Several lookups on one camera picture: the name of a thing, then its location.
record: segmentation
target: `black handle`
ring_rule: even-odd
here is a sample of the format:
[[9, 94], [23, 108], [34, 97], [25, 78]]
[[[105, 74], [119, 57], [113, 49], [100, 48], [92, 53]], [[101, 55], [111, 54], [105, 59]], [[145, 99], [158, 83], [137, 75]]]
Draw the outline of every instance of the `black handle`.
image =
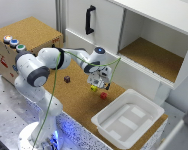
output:
[[96, 10], [95, 6], [90, 6], [90, 8], [86, 11], [86, 34], [91, 34], [94, 32], [92, 28], [90, 28], [90, 21], [91, 21], [91, 11]]

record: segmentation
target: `cubby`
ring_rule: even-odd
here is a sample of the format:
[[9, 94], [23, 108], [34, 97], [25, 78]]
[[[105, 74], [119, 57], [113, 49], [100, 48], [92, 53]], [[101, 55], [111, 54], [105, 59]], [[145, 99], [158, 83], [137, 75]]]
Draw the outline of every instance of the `cubby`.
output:
[[174, 87], [188, 52], [188, 35], [125, 10], [118, 54]]

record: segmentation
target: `wooden box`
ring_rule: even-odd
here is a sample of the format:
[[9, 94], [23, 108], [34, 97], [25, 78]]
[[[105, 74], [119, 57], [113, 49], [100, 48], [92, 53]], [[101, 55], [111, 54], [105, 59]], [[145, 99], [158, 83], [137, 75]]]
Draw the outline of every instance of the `wooden box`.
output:
[[37, 55], [44, 47], [63, 47], [63, 36], [60, 32], [47, 26], [34, 17], [29, 17], [0, 29], [0, 73], [12, 84], [18, 76], [15, 64], [17, 52], [4, 44], [3, 38], [11, 35], [26, 46], [27, 51]]

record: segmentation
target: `green cable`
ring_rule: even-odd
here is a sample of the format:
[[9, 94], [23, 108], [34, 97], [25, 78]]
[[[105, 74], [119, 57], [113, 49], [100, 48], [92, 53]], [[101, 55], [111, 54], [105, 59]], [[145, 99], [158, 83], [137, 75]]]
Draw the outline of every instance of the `green cable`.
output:
[[52, 98], [53, 98], [53, 96], [54, 96], [54, 90], [55, 90], [55, 86], [56, 86], [56, 77], [57, 77], [57, 66], [58, 66], [58, 62], [59, 62], [59, 59], [60, 59], [60, 55], [61, 55], [61, 53], [59, 53], [59, 55], [58, 55], [58, 57], [57, 57], [56, 71], [55, 71], [55, 78], [54, 78], [54, 87], [53, 87], [52, 96], [51, 96], [51, 98], [50, 98], [50, 102], [49, 102], [49, 105], [48, 105], [48, 108], [47, 108], [47, 113], [46, 113], [46, 115], [45, 115], [45, 119], [44, 119], [44, 121], [43, 121], [43, 124], [42, 124], [42, 126], [41, 126], [41, 128], [40, 128], [40, 130], [39, 130], [39, 132], [38, 132], [38, 135], [37, 135], [37, 137], [36, 137], [36, 140], [35, 140], [35, 142], [34, 142], [34, 145], [33, 145], [32, 150], [34, 149], [34, 146], [36, 145], [36, 142], [37, 142], [37, 140], [38, 140], [38, 137], [39, 137], [39, 135], [40, 135], [40, 132], [41, 132], [41, 130], [42, 130], [44, 124], [45, 124], [45, 121], [46, 121], [46, 119], [47, 119], [48, 112], [49, 112], [49, 109], [50, 109], [50, 105], [51, 105], [51, 102], [52, 102]]
[[[94, 65], [94, 64], [90, 64], [90, 63], [86, 62], [85, 60], [79, 58], [77, 55], [74, 55], [73, 53], [70, 53], [70, 52], [66, 52], [66, 53], [69, 53], [69, 54], [71, 54], [71, 55], [77, 57], [78, 59], [82, 60], [83, 62], [85, 62], [85, 63], [87, 63], [87, 64], [89, 64], [89, 65], [92, 65], [92, 66], [108, 66], [108, 65], [112, 65], [112, 64], [114, 64], [115, 62], [117, 62], [116, 66], [115, 66], [115, 68], [114, 68], [113, 74], [115, 73], [115, 70], [116, 70], [116, 68], [117, 68], [117, 66], [118, 66], [118, 63], [120, 62], [120, 59], [121, 59], [121, 58], [118, 58], [117, 60], [113, 61], [112, 63], [108, 63], [108, 64], [105, 64], [105, 65]], [[49, 112], [49, 109], [50, 109], [50, 105], [51, 105], [51, 102], [52, 102], [52, 98], [53, 98], [53, 96], [54, 96], [54, 90], [55, 90], [55, 86], [56, 86], [56, 77], [57, 77], [57, 66], [58, 66], [58, 62], [59, 62], [59, 59], [60, 59], [60, 55], [61, 55], [61, 53], [59, 53], [59, 55], [58, 55], [58, 57], [57, 57], [56, 71], [55, 71], [55, 78], [54, 78], [54, 87], [53, 87], [52, 96], [51, 96], [51, 98], [50, 98], [50, 102], [49, 102], [49, 105], [48, 105], [48, 108], [47, 108], [47, 113], [46, 113], [46, 115], [45, 115], [45, 119], [44, 119], [44, 121], [43, 121], [43, 124], [42, 124], [42, 126], [41, 126], [41, 128], [40, 128], [40, 130], [39, 130], [39, 132], [38, 132], [38, 135], [37, 135], [37, 137], [36, 137], [36, 140], [35, 140], [35, 142], [34, 142], [34, 145], [33, 145], [32, 150], [34, 149], [34, 146], [36, 145], [36, 142], [37, 142], [37, 140], [38, 140], [38, 137], [39, 137], [39, 135], [40, 135], [40, 132], [41, 132], [41, 130], [42, 130], [44, 124], [45, 124], [45, 121], [46, 121], [46, 119], [47, 119], [48, 112]]]

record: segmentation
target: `empty plastic tub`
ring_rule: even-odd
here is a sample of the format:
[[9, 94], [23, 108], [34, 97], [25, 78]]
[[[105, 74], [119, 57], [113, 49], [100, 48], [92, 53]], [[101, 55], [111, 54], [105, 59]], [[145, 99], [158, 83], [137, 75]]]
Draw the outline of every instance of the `empty plastic tub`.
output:
[[163, 108], [129, 89], [91, 120], [113, 145], [129, 149], [163, 113]]

